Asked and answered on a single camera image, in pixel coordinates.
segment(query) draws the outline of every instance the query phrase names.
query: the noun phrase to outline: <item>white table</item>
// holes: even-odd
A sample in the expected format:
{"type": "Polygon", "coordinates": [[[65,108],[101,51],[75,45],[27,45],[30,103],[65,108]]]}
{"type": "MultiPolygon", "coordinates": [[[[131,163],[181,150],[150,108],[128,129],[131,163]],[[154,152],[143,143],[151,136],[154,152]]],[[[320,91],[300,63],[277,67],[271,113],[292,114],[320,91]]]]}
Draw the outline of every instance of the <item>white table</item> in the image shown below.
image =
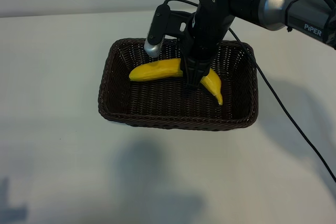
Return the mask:
{"type": "MultiPolygon", "coordinates": [[[[0,19],[0,213],[38,224],[335,223],[336,185],[261,78],[258,121],[243,130],[100,116],[109,48],[145,37],[152,16],[0,19]]],[[[336,173],[336,52],[296,31],[232,28],[336,173]]]]}

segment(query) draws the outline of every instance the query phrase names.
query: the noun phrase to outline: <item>yellow banana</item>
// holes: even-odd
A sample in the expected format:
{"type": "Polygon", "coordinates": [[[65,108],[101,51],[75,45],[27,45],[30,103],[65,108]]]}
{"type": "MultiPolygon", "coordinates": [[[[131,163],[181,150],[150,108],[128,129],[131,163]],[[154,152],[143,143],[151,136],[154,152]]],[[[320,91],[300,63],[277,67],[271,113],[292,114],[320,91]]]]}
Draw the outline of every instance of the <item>yellow banana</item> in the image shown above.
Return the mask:
{"type": "MultiPolygon", "coordinates": [[[[153,81],[168,77],[183,77],[180,62],[181,59],[169,59],[140,65],[131,71],[129,77],[131,81],[153,81]]],[[[210,69],[209,74],[202,78],[201,84],[216,97],[219,105],[223,105],[223,97],[220,93],[222,82],[214,70],[210,69]]]]}

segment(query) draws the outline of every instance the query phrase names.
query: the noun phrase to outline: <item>brown wicker basket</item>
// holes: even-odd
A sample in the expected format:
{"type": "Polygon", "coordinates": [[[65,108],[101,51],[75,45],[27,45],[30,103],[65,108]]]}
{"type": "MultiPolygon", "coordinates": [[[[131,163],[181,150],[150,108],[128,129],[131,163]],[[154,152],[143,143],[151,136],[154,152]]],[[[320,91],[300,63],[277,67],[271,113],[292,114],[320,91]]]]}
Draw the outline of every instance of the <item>brown wicker basket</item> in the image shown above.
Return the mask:
{"type": "MultiPolygon", "coordinates": [[[[258,116],[257,72],[237,42],[224,41],[212,68],[222,80],[223,105],[205,88],[185,89],[184,78],[131,82],[135,67],[179,58],[176,40],[166,39],[151,59],[144,39],[121,39],[106,60],[99,90],[99,113],[107,120],[162,129],[227,131],[252,125],[258,116]]],[[[245,44],[253,55],[252,48],[245,44]]]]}

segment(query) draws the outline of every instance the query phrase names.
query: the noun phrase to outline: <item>woven texture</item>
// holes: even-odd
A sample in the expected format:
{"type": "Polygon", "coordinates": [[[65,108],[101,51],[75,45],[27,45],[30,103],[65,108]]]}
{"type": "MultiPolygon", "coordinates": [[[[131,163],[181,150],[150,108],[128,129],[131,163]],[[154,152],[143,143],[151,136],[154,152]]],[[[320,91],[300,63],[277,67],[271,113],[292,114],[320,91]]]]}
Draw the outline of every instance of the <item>woven texture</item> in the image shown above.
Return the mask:
{"type": "MultiPolygon", "coordinates": [[[[162,129],[227,131],[252,125],[258,115],[257,72],[241,46],[223,41],[212,69],[222,81],[223,105],[202,85],[185,89],[184,78],[131,82],[135,67],[180,58],[176,40],[166,39],[159,58],[143,49],[144,39],[121,39],[113,44],[103,72],[98,107],[107,120],[162,129]]],[[[253,55],[252,48],[245,44],[253,55]]]]}

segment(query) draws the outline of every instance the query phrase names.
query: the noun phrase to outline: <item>banana tip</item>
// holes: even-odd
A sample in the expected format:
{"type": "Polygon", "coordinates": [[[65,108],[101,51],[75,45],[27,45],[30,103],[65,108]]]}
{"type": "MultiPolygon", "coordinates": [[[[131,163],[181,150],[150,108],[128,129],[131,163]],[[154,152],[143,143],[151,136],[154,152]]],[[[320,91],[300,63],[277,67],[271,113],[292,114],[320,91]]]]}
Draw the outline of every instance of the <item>banana tip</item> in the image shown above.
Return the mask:
{"type": "Polygon", "coordinates": [[[222,106],[223,105],[223,96],[222,96],[222,94],[217,94],[216,98],[217,98],[218,104],[220,106],[222,106]]]}

